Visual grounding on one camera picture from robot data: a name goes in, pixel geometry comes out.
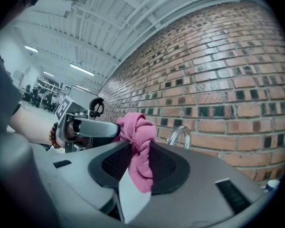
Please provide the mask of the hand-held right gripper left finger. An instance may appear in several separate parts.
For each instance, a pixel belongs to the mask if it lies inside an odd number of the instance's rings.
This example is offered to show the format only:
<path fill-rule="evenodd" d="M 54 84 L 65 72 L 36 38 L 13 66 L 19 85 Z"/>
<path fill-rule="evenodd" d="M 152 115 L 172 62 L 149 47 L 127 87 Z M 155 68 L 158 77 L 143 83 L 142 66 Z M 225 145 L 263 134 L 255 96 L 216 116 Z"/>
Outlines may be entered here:
<path fill-rule="evenodd" d="M 117 199 L 115 191 L 100 186 L 88 171 L 91 160 L 126 145 L 121 141 L 56 155 L 31 145 L 39 176 L 57 212 L 58 228 L 128 228 L 108 216 Z"/>

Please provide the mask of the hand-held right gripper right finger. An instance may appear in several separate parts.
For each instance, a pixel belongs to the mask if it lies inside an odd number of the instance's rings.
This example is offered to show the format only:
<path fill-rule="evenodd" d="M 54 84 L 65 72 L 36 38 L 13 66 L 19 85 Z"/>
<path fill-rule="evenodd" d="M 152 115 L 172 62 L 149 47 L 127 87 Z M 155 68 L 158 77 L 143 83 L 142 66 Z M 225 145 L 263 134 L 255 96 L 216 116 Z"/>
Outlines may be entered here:
<path fill-rule="evenodd" d="M 152 143 L 151 199 L 133 228 L 239 228 L 266 200 L 263 190 L 221 159 Z"/>

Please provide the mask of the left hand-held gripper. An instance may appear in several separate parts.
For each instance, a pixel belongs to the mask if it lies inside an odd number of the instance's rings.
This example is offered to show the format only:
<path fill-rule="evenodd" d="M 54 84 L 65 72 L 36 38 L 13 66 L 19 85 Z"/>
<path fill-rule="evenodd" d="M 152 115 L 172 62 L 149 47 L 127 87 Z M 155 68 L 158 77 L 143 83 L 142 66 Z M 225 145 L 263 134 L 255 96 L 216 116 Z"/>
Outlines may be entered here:
<path fill-rule="evenodd" d="M 88 110 L 84 109 L 70 97 L 65 97 L 58 106 L 54 124 L 54 147 L 64 148 L 65 152 L 79 152 L 91 148 L 92 139 L 89 137 L 117 137 L 120 126 L 116 123 L 102 122 L 88 119 Z M 68 140 L 66 137 L 66 123 L 78 122 L 78 139 Z"/>

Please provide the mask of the pink cloth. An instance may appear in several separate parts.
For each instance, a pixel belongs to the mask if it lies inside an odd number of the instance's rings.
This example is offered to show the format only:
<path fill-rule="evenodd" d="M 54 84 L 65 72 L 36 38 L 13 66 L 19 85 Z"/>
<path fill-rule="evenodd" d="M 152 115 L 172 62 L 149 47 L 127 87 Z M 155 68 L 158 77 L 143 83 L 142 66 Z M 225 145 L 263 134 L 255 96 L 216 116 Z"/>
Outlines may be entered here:
<path fill-rule="evenodd" d="M 150 192 L 153 174 L 149 153 L 150 143 L 156 140 L 155 125 L 141 113 L 127 113 L 118 118 L 116 123 L 120 126 L 120 133 L 114 142 L 128 141 L 131 145 L 131 161 L 128 165 L 130 178 L 141 193 Z"/>

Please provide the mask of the chrome faucet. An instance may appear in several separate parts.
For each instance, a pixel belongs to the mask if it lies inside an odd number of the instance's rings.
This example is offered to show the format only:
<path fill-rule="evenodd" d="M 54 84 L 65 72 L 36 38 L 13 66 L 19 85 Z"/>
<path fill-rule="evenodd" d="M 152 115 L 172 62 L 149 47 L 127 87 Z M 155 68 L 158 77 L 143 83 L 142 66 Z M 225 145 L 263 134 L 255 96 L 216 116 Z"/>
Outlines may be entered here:
<path fill-rule="evenodd" d="M 175 145 L 181 135 L 184 136 L 184 149 L 190 149 L 191 133 L 189 128 L 184 125 L 174 128 L 165 143 L 169 145 Z"/>

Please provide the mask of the person's left forearm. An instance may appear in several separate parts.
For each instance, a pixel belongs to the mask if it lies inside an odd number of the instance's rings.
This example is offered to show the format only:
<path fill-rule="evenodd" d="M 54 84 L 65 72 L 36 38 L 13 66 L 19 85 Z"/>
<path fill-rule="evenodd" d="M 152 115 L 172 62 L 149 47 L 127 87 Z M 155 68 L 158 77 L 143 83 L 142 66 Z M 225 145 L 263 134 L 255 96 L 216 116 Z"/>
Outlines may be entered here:
<path fill-rule="evenodd" d="M 50 130 L 54 122 L 38 116 L 18 103 L 9 120 L 9 126 L 32 143 L 51 145 Z"/>

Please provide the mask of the person's left hand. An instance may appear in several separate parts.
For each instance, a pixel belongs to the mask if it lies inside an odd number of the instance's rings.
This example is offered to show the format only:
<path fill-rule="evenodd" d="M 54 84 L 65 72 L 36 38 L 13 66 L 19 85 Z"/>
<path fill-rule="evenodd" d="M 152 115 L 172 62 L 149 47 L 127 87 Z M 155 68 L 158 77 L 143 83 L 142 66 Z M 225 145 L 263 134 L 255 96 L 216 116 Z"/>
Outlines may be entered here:
<path fill-rule="evenodd" d="M 81 122 L 78 120 L 72 120 L 66 123 L 65 133 L 68 140 L 75 140 L 79 138 L 80 124 Z"/>

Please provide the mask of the white board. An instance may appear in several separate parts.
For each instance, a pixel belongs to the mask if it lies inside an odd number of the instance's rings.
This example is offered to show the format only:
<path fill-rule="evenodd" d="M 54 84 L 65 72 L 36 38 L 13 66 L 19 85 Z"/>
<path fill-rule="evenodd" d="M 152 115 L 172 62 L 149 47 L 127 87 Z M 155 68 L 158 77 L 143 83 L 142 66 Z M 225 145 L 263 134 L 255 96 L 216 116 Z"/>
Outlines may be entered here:
<path fill-rule="evenodd" d="M 85 109 L 89 109 L 90 102 L 98 97 L 97 95 L 74 85 L 71 87 L 68 96 Z"/>

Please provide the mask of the white ceramic sink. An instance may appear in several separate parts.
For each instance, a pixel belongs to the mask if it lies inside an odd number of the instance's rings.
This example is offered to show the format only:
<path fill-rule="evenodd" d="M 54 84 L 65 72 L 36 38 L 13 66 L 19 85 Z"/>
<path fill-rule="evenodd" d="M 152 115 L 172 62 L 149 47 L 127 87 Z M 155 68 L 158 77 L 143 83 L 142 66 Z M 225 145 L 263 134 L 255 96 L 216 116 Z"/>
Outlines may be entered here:
<path fill-rule="evenodd" d="M 130 177 L 128 168 L 119 182 L 118 193 L 123 222 L 125 224 L 132 222 L 151 199 L 151 192 L 142 193 L 137 189 Z"/>

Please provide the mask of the person's grey shirt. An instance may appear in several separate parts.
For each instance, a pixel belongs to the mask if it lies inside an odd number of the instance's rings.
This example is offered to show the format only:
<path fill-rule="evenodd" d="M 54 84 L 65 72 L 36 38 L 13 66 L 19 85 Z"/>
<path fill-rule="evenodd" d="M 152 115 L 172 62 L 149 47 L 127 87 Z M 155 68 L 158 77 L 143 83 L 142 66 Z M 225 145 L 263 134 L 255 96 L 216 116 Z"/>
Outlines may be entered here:
<path fill-rule="evenodd" d="M 7 132 L 19 97 L 0 61 L 0 228 L 60 228 L 29 142 Z"/>

